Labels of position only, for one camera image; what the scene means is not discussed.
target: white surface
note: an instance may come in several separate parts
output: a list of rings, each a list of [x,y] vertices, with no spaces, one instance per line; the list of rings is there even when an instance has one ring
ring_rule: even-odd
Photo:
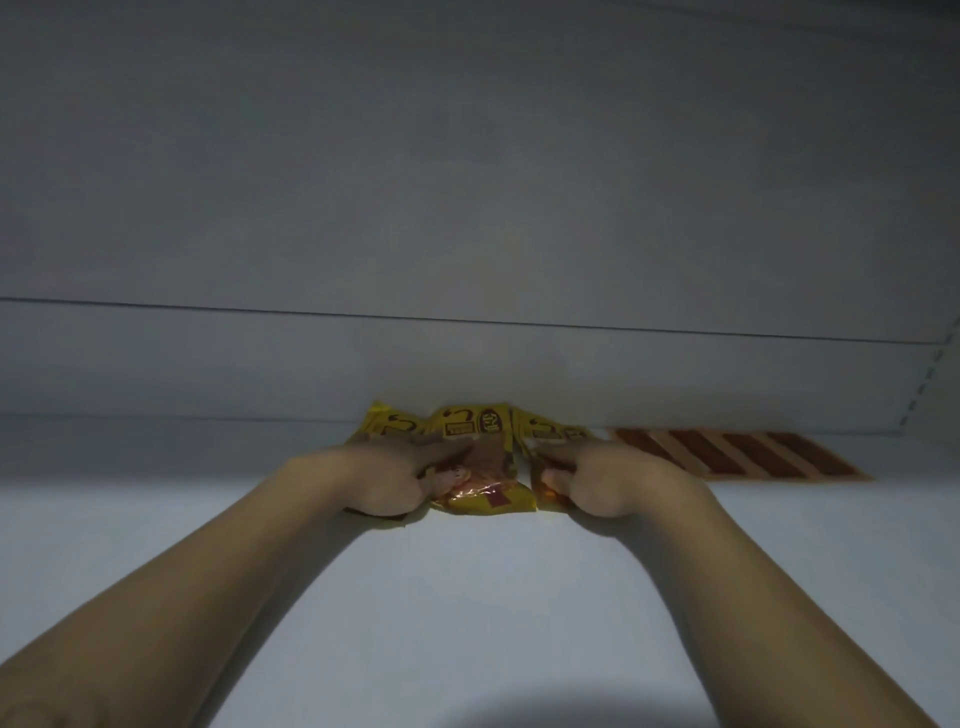
[[[0,583],[16,585],[0,600],[0,659],[215,515],[266,461],[347,432],[0,419]],[[822,440],[879,482],[718,494],[936,720],[955,725],[960,464],[898,438]],[[620,543],[558,514],[431,513],[336,557],[214,724],[625,728],[651,716],[672,721],[640,724],[713,725],[668,612]]]
[[[357,422],[510,401],[585,425],[893,431],[933,347],[0,304],[0,412]]]
[[[4,12],[0,295],[922,342],[960,309],[954,58],[375,5]]]
[[[929,370],[906,431],[960,456],[960,328],[949,346],[934,354]]]

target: yellow snack packet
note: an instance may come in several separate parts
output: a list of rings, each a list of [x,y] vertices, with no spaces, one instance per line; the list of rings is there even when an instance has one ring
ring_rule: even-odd
[[[457,473],[457,484],[434,506],[449,513],[492,516],[536,511],[537,501],[516,480],[514,433],[507,404],[469,404],[444,407],[430,418],[427,432],[445,439],[469,437],[473,448],[438,470]]]
[[[407,412],[401,412],[393,409],[389,404],[382,401],[375,401],[370,405],[363,422],[357,428],[357,431],[350,435],[347,444],[362,443],[371,439],[371,437],[404,437],[410,435],[422,435],[426,431],[426,420],[422,420],[416,415]],[[378,521],[402,522],[409,516],[404,513],[399,516],[370,516],[352,508],[347,509],[350,513],[359,516],[377,519]]]
[[[567,496],[557,493],[543,484],[542,475],[546,467],[567,470],[559,463],[545,463],[535,450],[540,445],[558,445],[574,440],[595,439],[586,427],[561,425],[540,415],[514,408],[514,435],[520,451],[530,461],[530,483],[537,506],[544,511],[567,511],[576,508]]]

